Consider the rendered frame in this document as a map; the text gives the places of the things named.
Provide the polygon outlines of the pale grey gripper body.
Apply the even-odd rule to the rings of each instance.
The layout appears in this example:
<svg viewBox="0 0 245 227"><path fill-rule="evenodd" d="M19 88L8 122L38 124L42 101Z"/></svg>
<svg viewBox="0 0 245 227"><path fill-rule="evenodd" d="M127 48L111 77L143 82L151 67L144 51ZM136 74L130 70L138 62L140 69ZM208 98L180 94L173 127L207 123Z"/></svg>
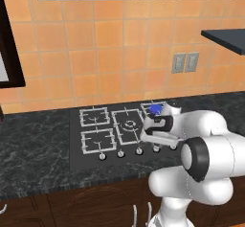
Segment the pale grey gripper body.
<svg viewBox="0 0 245 227"><path fill-rule="evenodd" d="M169 132L154 131L151 135L148 135L144 130L142 130L140 139L143 142L149 142L165 146L176 146L179 142L185 140L185 135L182 131L177 130L171 130Z"/></svg>

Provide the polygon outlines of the black gas hob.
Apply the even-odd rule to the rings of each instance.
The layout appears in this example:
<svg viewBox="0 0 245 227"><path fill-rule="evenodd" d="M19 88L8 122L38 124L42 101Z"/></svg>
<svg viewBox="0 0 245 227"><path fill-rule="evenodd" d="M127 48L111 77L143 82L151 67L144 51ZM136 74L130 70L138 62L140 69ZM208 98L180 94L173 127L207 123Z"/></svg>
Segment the black gas hob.
<svg viewBox="0 0 245 227"><path fill-rule="evenodd" d="M144 118L151 113L152 104L161 105L160 114L178 114L177 106L167 107L163 100L148 102L122 102L96 106L77 107L70 111L70 170L88 170L107 166L126 165L158 159L170 152L168 147L144 143L140 140ZM153 151L160 147L160 152ZM137 148L144 153L137 155ZM125 156L119 158L119 150ZM100 153L106 159L99 159Z"/></svg>

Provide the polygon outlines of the dark framed window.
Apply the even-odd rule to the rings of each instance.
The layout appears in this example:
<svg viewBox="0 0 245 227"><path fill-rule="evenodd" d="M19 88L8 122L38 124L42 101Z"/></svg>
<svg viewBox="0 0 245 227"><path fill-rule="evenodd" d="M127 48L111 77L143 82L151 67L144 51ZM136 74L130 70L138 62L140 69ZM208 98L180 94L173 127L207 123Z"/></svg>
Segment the dark framed window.
<svg viewBox="0 0 245 227"><path fill-rule="evenodd" d="M25 85L6 4L0 0L0 88Z"/></svg>

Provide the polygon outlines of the grey wall outlet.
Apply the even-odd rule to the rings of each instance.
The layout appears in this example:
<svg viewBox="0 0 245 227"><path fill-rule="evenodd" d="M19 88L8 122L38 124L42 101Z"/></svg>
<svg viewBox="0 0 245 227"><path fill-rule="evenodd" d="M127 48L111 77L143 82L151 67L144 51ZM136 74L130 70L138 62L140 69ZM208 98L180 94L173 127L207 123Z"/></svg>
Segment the grey wall outlet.
<svg viewBox="0 0 245 227"><path fill-rule="evenodd" d="M194 72L196 70L197 62L199 58L199 53L188 53L187 61L186 61L186 72Z"/></svg>
<svg viewBox="0 0 245 227"><path fill-rule="evenodd" d="M182 73L184 70L186 54L185 53L175 53L172 61L172 73Z"/></svg>

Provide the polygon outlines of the dark grey wall shelf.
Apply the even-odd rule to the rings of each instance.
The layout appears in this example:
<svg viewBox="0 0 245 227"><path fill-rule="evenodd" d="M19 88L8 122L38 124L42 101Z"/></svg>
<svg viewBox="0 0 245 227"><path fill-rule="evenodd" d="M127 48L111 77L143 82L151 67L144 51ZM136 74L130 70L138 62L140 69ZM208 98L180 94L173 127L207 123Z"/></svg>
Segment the dark grey wall shelf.
<svg viewBox="0 0 245 227"><path fill-rule="evenodd" d="M203 30L201 35L238 55L245 56L245 29Z"/></svg>

